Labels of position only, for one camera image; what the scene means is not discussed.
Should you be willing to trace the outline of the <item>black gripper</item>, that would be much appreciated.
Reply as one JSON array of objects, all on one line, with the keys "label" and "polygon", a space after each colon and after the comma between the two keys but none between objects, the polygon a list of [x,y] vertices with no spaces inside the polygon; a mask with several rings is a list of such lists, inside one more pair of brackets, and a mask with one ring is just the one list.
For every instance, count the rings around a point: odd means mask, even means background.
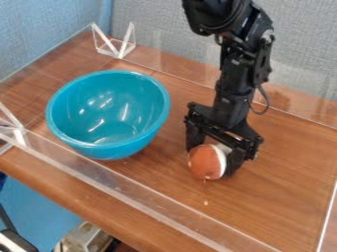
[{"label": "black gripper", "polygon": [[225,175],[232,176],[242,163],[257,157],[264,138],[250,127],[246,119],[228,128],[211,117],[210,107],[195,102],[190,102],[187,107],[189,112],[185,116],[187,151],[205,142],[206,136],[230,147],[232,150],[225,153]]}]

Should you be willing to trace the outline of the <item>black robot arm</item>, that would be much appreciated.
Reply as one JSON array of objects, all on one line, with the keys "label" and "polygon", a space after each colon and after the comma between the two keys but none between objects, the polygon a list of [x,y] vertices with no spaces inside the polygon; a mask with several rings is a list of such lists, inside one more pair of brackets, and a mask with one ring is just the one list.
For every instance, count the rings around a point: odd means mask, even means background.
[{"label": "black robot arm", "polygon": [[201,179],[232,175],[257,156],[262,136],[248,124],[254,93],[272,73],[273,21],[253,0],[182,0],[193,32],[221,47],[213,105],[191,102],[186,123],[189,168]]}]

